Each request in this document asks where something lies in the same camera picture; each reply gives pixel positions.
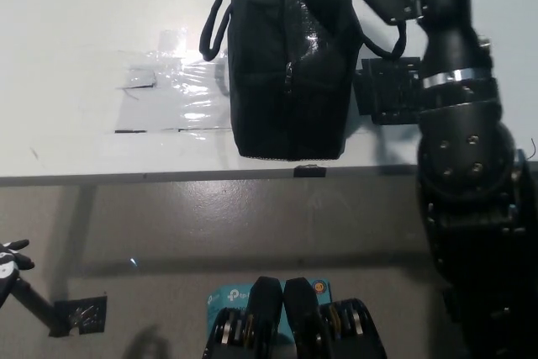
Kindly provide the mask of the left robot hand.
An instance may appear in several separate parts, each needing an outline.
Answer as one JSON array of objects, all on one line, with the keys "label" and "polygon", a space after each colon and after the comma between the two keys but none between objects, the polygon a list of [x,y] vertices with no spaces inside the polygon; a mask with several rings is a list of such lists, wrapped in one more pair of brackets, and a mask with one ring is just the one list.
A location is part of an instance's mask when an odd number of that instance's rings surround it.
[{"label": "left robot hand", "polygon": [[0,253],[0,278],[1,292],[0,305],[3,306],[11,293],[13,286],[19,278],[21,271],[34,268],[34,262],[24,255],[21,250],[29,246],[29,240],[17,240],[1,244]]}]

